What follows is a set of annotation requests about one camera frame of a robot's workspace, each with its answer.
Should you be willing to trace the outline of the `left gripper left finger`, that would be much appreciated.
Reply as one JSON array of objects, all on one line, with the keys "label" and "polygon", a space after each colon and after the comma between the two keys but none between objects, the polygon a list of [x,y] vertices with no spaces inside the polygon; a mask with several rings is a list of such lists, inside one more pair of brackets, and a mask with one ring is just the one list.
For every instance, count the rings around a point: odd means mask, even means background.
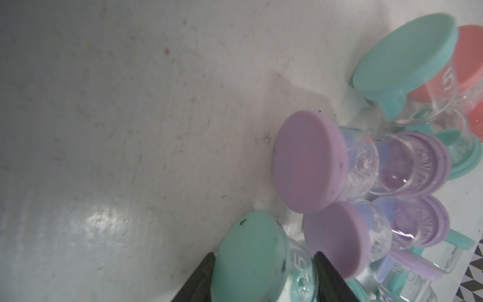
[{"label": "left gripper left finger", "polygon": [[171,302],[211,302],[211,281],[216,255],[209,252]]}]

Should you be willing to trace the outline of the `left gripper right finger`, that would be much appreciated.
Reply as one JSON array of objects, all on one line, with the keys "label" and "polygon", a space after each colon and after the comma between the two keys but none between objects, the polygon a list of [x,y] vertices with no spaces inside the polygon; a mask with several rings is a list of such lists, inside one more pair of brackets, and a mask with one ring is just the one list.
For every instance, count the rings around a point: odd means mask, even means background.
[{"label": "left gripper right finger", "polygon": [[359,302],[347,283],[322,252],[314,255],[318,273],[318,302]]}]

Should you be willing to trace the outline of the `teal hourglass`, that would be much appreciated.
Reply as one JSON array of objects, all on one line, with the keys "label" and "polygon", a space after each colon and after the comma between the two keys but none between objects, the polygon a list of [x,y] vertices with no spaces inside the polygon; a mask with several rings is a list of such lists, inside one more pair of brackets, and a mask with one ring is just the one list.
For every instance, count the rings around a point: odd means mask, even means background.
[{"label": "teal hourglass", "polygon": [[448,148],[451,179],[482,160],[480,138],[468,117],[454,107],[459,83],[453,55],[459,26],[447,13],[419,17],[392,31],[357,64],[352,85],[375,102],[387,121],[404,130],[429,133]]},{"label": "teal hourglass", "polygon": [[223,239],[211,280],[212,301],[316,301],[313,256],[268,212],[245,214]]}]

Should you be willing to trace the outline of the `purple hourglass centre lower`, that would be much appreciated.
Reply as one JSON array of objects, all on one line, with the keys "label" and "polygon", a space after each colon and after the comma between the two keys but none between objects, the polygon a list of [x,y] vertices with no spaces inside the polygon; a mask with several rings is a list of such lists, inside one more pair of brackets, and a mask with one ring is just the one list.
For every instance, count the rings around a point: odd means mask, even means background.
[{"label": "purple hourglass centre lower", "polygon": [[442,269],[411,249],[439,244],[449,231],[448,211],[432,195],[339,201],[303,218],[309,251],[322,252],[344,279],[387,257],[436,281]]}]

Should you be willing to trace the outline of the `purple hourglass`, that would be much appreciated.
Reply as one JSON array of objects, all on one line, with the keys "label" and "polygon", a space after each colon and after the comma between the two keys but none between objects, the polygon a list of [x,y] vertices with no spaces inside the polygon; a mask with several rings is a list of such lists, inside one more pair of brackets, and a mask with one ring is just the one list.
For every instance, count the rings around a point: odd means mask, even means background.
[{"label": "purple hourglass", "polygon": [[387,257],[436,281],[442,269],[411,249],[439,244],[449,231],[448,211],[432,195],[339,201],[303,218],[309,251],[322,252],[344,279]]},{"label": "purple hourglass", "polygon": [[445,184],[451,167],[449,151],[433,135],[370,135],[312,111],[297,111],[285,120],[272,156],[278,195],[302,214],[368,194],[430,195]]}]

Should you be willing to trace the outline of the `purple hourglass centre upper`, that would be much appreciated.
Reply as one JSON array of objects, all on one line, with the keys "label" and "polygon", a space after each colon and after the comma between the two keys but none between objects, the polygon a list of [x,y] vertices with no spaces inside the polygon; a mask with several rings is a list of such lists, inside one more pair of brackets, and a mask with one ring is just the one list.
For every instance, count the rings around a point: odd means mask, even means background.
[{"label": "purple hourglass centre upper", "polygon": [[430,195],[445,184],[451,167],[449,151],[433,135],[370,135],[312,111],[297,111],[285,120],[272,156],[278,195],[302,214],[368,194]]}]

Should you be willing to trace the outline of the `pink hourglass far right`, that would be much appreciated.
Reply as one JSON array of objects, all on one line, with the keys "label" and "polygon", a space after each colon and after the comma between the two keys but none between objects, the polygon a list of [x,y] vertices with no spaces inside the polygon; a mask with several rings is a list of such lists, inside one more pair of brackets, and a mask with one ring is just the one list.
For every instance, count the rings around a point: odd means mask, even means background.
[{"label": "pink hourglass far right", "polygon": [[482,26],[459,26],[453,55],[459,94],[454,107],[469,119],[470,130],[482,138]]}]

